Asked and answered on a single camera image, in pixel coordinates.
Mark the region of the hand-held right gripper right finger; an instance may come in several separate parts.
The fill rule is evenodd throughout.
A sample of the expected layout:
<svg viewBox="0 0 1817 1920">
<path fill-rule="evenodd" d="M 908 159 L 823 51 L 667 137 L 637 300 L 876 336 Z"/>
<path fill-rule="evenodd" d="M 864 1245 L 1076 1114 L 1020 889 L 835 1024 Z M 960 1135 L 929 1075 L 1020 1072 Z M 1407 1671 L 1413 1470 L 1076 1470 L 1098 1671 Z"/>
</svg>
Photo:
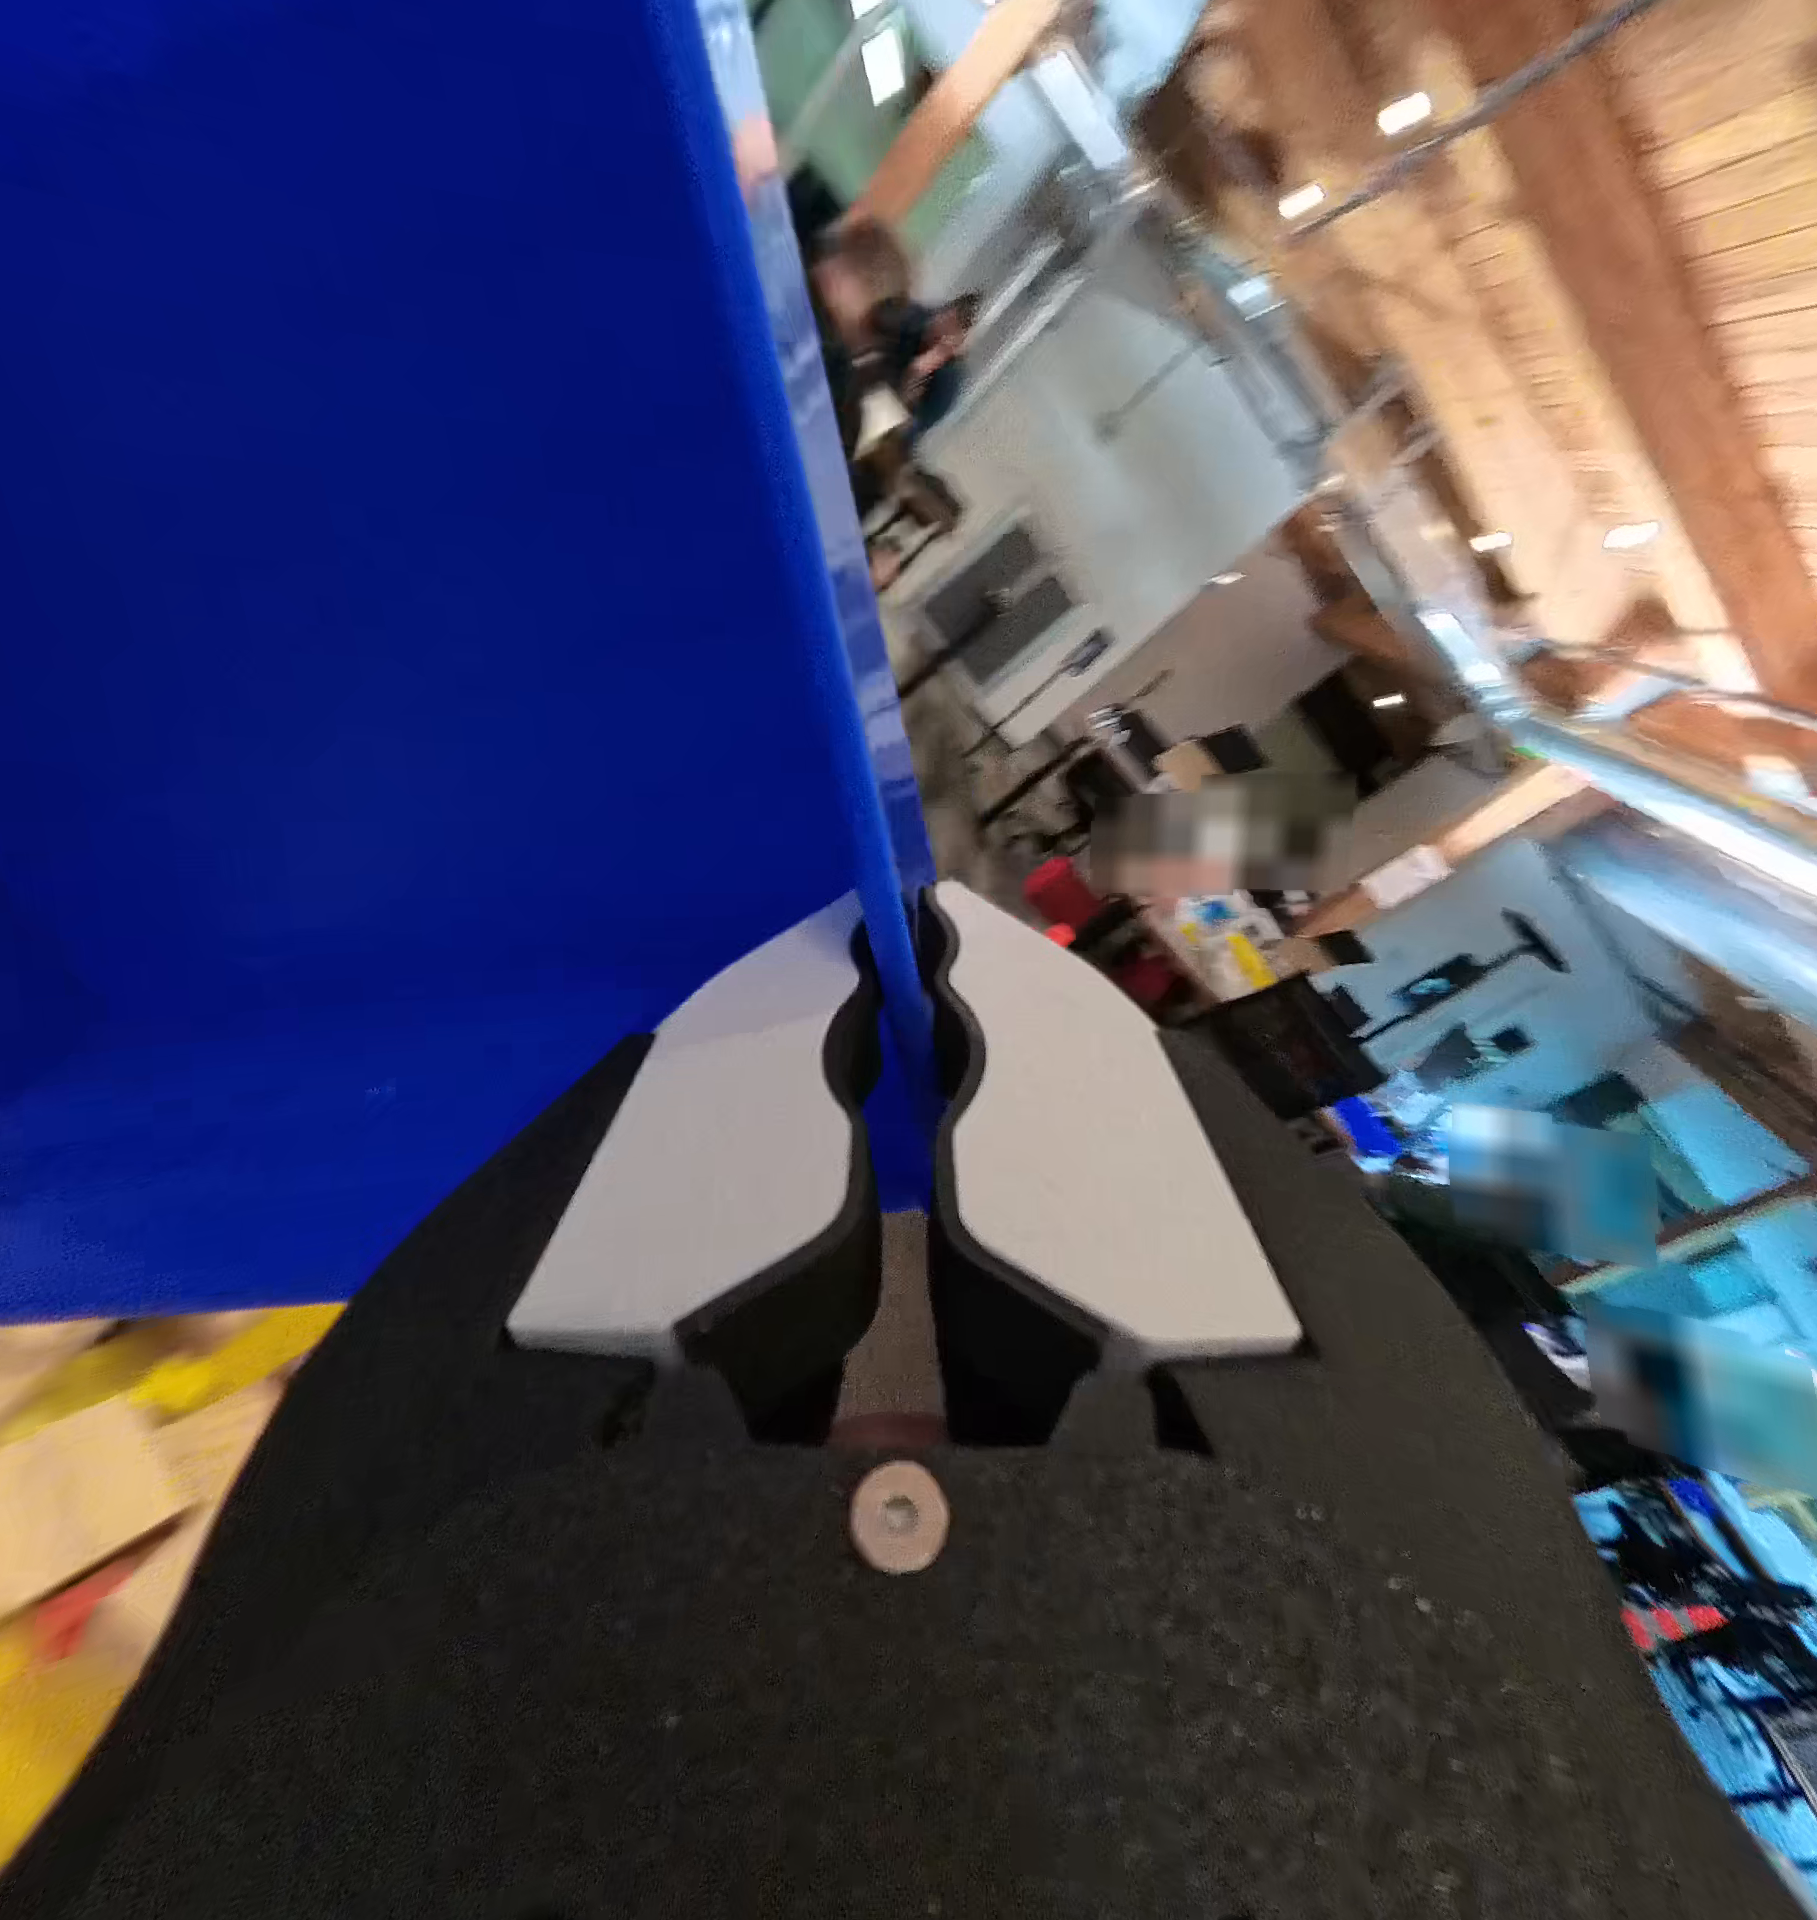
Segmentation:
<svg viewBox="0 0 1817 1920">
<path fill-rule="evenodd" d="M 947 1436 L 1044 1445 L 1076 1391 L 1273 1360 L 1304 1328 L 1163 1030 L 956 880 L 918 901 L 944 1112 L 928 1285 Z"/>
</svg>

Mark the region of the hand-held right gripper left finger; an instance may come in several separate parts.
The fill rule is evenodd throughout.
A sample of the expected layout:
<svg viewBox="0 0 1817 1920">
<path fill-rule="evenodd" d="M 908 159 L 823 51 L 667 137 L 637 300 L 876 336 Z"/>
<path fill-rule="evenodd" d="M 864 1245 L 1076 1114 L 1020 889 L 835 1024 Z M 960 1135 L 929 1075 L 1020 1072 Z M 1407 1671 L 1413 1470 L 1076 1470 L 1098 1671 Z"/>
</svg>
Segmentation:
<svg viewBox="0 0 1817 1920">
<path fill-rule="evenodd" d="M 507 1339 L 706 1372 L 758 1442 L 824 1442 L 880 1293 L 879 1067 L 880 990 L 844 893 L 651 1034 Z"/>
</svg>

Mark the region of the yellow plastic bin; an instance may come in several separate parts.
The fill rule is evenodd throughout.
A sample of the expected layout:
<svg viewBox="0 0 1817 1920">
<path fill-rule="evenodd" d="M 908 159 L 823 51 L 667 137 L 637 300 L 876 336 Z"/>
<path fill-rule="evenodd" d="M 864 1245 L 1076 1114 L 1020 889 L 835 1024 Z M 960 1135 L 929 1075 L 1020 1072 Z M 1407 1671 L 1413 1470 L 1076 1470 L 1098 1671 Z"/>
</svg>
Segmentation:
<svg viewBox="0 0 1817 1920">
<path fill-rule="evenodd" d="M 174 1527 L 120 1555 L 135 1571 L 74 1657 L 31 1657 L 35 1606 L 0 1625 L 0 1867 L 149 1665 L 284 1389 L 340 1313 L 343 1305 L 310 1305 L 0 1328 L 0 1448 L 126 1397 L 147 1408 L 193 1499 Z"/>
</svg>

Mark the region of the small red cube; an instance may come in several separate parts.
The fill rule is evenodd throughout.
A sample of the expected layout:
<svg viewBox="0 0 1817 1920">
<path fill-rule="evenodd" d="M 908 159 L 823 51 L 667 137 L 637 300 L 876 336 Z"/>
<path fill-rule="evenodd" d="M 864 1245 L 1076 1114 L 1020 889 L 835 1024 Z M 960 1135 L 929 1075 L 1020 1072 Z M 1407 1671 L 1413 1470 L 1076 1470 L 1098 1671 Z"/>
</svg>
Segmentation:
<svg viewBox="0 0 1817 1920">
<path fill-rule="evenodd" d="M 29 1616 L 31 1657 L 41 1665 L 74 1657 L 98 1607 L 120 1591 L 135 1563 L 131 1557 L 117 1557 L 41 1599 Z"/>
</svg>

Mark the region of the blue plastic bin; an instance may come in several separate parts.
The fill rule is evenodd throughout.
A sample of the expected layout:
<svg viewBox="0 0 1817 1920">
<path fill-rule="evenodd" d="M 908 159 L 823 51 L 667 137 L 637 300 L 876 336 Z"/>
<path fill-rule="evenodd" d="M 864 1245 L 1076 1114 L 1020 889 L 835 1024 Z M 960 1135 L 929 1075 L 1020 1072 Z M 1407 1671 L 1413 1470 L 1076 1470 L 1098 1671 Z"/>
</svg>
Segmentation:
<svg viewBox="0 0 1817 1920">
<path fill-rule="evenodd" d="M 337 1300 L 932 880 L 747 3 L 0 3 L 0 1323 Z"/>
</svg>

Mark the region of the pile of plain wooden cubes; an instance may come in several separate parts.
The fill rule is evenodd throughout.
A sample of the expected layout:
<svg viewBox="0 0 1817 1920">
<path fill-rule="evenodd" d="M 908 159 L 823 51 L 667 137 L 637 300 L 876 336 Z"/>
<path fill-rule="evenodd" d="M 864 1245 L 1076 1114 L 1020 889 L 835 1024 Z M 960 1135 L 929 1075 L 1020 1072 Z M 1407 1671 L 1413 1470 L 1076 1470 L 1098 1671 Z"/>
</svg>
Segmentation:
<svg viewBox="0 0 1817 1920">
<path fill-rule="evenodd" d="M 0 1625 L 167 1530 L 190 1495 L 147 1408 L 84 1407 L 0 1448 Z"/>
</svg>

